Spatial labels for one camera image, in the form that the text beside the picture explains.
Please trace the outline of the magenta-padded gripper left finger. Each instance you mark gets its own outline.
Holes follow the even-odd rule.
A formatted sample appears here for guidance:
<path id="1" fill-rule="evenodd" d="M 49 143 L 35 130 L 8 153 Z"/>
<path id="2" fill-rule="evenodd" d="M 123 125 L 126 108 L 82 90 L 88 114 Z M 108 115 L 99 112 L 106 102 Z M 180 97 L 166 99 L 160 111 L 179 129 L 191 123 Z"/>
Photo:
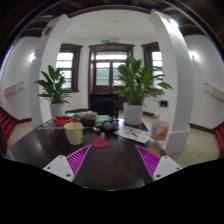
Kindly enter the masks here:
<path id="1" fill-rule="evenodd" d="M 68 156 L 59 155 L 47 164 L 44 167 L 44 170 L 72 182 L 75 179 L 90 148 L 91 145 L 87 145 L 72 152 Z"/>

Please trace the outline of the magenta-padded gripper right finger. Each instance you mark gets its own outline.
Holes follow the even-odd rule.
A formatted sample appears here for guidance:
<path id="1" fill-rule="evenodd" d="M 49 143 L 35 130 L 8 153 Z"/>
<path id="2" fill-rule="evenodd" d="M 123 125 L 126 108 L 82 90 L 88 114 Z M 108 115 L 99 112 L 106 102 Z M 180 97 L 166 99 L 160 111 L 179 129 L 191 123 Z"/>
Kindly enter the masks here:
<path id="1" fill-rule="evenodd" d="M 159 156 L 139 145 L 136 145 L 136 149 L 140 154 L 146 170 L 154 181 L 160 180 L 182 169 L 168 155 Z"/>

